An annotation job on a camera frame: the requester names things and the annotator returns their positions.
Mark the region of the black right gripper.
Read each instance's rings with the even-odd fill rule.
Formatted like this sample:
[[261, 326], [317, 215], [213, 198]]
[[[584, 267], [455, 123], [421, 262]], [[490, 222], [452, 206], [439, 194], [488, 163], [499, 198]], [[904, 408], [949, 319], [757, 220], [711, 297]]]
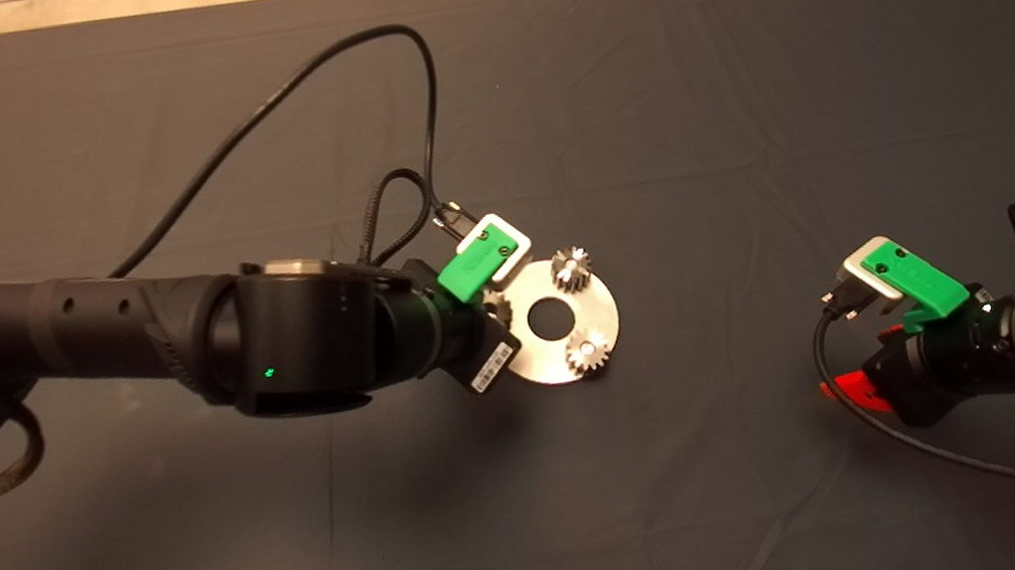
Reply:
[[878, 332], [880, 349], [861, 370], [837, 374], [824, 397], [845, 396], [871, 414], [894, 413], [908, 427], [934, 425], [960, 402], [1015, 394], [1011, 298], [963, 305], [941, 320]]

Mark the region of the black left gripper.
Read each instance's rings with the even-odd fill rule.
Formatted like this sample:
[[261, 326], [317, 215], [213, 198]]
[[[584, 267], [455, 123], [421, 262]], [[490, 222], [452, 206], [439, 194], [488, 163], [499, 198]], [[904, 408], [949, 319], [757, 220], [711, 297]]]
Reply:
[[439, 285], [435, 269], [411, 259], [410, 276], [439, 313], [442, 345], [435, 368], [478, 395], [496, 386], [521, 351], [507, 326], [480, 301], [460, 301]]

